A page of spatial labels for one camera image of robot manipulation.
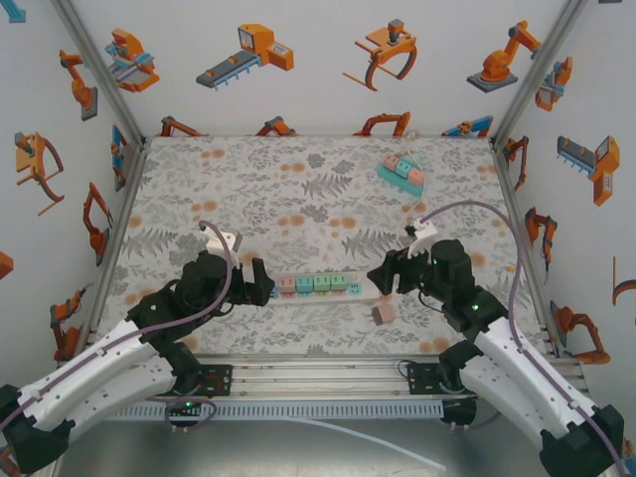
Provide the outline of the aluminium mounting rail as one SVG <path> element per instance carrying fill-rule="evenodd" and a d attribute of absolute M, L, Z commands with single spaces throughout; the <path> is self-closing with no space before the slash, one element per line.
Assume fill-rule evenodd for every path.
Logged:
<path fill-rule="evenodd" d="M 233 367 L 235 400 L 406 399 L 405 363 L 435 364 L 435 355 L 212 355 L 204 365 Z"/>

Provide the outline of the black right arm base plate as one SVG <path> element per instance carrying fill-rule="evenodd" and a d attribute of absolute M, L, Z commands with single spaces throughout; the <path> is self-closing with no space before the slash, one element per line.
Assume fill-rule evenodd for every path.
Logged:
<path fill-rule="evenodd" d="M 414 396 L 475 396 L 461 382 L 459 370 L 441 363 L 407 362 L 405 376 Z"/>

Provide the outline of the floral tablecloth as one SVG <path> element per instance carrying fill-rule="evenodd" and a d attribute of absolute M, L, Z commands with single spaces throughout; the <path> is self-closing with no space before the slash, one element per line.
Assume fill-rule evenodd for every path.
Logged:
<path fill-rule="evenodd" d="M 377 175 L 395 154 L 424 174 L 420 197 Z M 98 330 L 180 275 L 204 248 L 206 220 L 242 234 L 239 258 L 269 274 L 361 270 L 407 245 L 404 226 L 434 213 L 460 239 L 477 282 L 513 302 L 518 327 L 546 345 L 526 283 L 514 285 L 516 247 L 485 139 L 274 137 L 156 138 L 140 179 Z M 436 354 L 459 340 L 433 300 L 389 295 L 396 320 L 377 326 L 373 303 L 241 306 L 187 338 L 210 354 L 318 356 Z"/>

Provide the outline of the white plastic tube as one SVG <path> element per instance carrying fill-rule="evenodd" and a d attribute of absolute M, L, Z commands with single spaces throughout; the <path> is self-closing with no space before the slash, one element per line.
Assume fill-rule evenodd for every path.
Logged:
<path fill-rule="evenodd" d="M 397 452 L 403 456 L 409 457 L 421 464 L 427 465 L 429 467 L 432 467 L 438 471 L 441 472 L 445 472 L 447 470 L 447 467 L 444 464 L 441 464 L 435 460 L 432 460 L 430 458 L 424 457 L 420 454 L 417 454 L 415 452 L 412 452 L 410 450 L 407 450 L 401 446 L 398 446 L 394 443 L 391 443 L 389 441 L 386 441 L 384 439 L 375 437 L 375 436 L 371 436 L 368 435 L 366 433 L 360 432 L 360 431 L 356 431 L 353 430 L 351 428 L 348 427 L 344 427 L 341 425 L 337 425 L 337 424 L 333 424 L 333 423 L 329 423 L 329 422 L 325 422 L 325 421 L 319 421 L 319 420 L 314 420 L 314 419 L 306 419 L 306 418 L 298 418 L 298 417 L 283 417 L 280 418 L 279 421 L 284 421 L 284 422 L 293 422 L 293 423 L 297 423 L 297 424 L 301 424 L 301 425 L 307 425 L 307 426 L 314 426 L 314 427 L 320 427 L 323 429 L 328 429 L 328 430 L 332 430 L 335 432 L 339 432 L 342 434 L 346 434 L 355 438 L 359 438 L 361 440 L 365 440 L 367 442 L 371 442 L 374 444 L 377 444 L 381 447 L 390 449 L 394 452 Z"/>

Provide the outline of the aluminium frame post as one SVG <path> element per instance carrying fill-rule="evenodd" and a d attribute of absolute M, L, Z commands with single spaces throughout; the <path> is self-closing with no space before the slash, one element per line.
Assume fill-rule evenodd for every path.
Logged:
<path fill-rule="evenodd" d="M 79 55 L 93 74 L 97 85 L 120 121 L 123 131 L 127 133 L 127 138 L 141 150 L 145 145 L 145 134 L 125 102 L 115 80 L 110 75 L 105 61 L 72 0 L 49 0 L 49 2 L 55 9 L 57 16 L 79 50 Z"/>
<path fill-rule="evenodd" d="M 559 49 L 589 3 L 590 0 L 565 1 L 546 40 L 543 42 L 536 58 L 533 60 L 532 66 L 523 79 L 518 93 L 501 120 L 501 124 L 492 141 L 494 149 L 502 149 L 511 136 L 525 109 L 533 99 L 536 90 L 548 73 L 549 67 L 554 63 Z"/>

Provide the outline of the teal tray with cubes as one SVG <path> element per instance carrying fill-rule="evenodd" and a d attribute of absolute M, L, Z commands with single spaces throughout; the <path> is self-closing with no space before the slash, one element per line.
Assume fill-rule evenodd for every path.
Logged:
<path fill-rule="evenodd" d="M 383 164 L 380 164 L 377 169 L 377 175 L 387 181 L 389 184 L 396 186 L 400 190 L 403 190 L 412 196 L 420 197 L 425 190 L 424 183 L 420 185 L 414 185 L 408 181 L 407 178 L 400 176 L 398 173 L 387 169 Z"/>

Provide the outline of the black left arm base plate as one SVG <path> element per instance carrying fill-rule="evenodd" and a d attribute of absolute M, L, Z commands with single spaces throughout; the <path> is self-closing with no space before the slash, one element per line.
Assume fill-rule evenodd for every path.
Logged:
<path fill-rule="evenodd" d="M 227 364 L 201 365 L 180 376 L 164 397 L 227 397 L 233 381 L 233 366 Z"/>

